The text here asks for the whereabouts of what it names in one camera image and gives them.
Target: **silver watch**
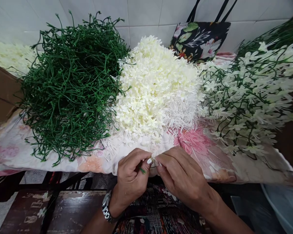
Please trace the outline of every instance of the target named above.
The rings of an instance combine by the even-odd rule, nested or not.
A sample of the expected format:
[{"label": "silver watch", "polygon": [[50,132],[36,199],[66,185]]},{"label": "silver watch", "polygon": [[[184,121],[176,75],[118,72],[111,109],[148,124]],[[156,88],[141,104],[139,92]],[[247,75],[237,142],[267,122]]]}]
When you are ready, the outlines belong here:
[{"label": "silver watch", "polygon": [[110,211],[108,210],[108,205],[110,203],[111,196],[112,196],[112,190],[109,190],[108,192],[106,192],[106,194],[103,198],[103,202],[102,202],[102,211],[103,211],[103,215],[104,215],[105,219],[109,223],[115,223],[120,219],[122,214],[120,216],[118,216],[117,218],[114,218],[111,216]]}]

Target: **black floral bag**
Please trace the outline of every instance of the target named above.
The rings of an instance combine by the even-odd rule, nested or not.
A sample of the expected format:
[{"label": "black floral bag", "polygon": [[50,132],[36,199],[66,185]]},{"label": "black floral bag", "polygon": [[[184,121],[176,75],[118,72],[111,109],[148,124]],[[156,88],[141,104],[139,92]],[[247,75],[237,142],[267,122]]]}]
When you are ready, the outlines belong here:
[{"label": "black floral bag", "polygon": [[179,23],[171,41],[170,49],[175,51],[178,57],[184,57],[188,61],[211,61],[227,37],[231,23],[225,22],[237,0],[218,22],[229,0],[225,0],[215,22],[193,22],[196,8],[200,0],[197,0],[186,23]]}]

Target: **wooden table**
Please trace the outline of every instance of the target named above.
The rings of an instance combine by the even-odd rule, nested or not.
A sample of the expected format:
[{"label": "wooden table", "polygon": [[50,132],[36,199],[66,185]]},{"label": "wooden table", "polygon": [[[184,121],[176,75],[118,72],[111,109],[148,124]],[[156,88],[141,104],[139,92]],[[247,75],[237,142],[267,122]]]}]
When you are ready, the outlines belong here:
[{"label": "wooden table", "polygon": [[104,190],[21,190],[0,228],[0,234],[80,233],[101,207],[105,193]]}]

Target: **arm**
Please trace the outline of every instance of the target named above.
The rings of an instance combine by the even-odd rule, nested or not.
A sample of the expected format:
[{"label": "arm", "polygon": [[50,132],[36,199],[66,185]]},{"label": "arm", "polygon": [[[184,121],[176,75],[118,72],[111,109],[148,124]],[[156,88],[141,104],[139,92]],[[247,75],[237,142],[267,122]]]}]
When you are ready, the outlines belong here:
[{"label": "arm", "polygon": [[200,213],[216,233],[252,234],[204,178],[201,167],[181,147],[158,155],[157,171],[166,188],[190,209]]},{"label": "arm", "polygon": [[[112,191],[108,209],[112,217],[116,218],[147,189],[150,164],[147,160],[151,153],[141,149],[134,149],[125,158],[119,161],[117,184]],[[117,223],[109,223],[105,219],[102,208],[99,208],[90,222],[82,230],[82,234],[110,234]]]}]

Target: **green leaf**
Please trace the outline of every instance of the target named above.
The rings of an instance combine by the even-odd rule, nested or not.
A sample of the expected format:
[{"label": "green leaf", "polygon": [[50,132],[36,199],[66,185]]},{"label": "green leaf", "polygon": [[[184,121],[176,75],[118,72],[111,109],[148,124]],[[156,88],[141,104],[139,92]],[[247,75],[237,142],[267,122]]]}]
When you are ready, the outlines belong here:
[{"label": "green leaf", "polygon": [[179,38],[179,42],[184,42],[184,41],[186,41],[190,36],[191,36],[191,32],[187,32],[186,34],[183,34],[182,36],[180,36],[180,38]]},{"label": "green leaf", "polygon": [[181,51],[181,50],[182,50],[182,45],[180,45],[180,44],[176,43],[176,47],[177,47],[177,49],[178,49],[179,51]]},{"label": "green leaf", "polygon": [[199,26],[197,23],[188,23],[188,26],[186,28],[183,29],[183,31],[185,32],[190,32],[193,31],[194,29],[197,29]]}]

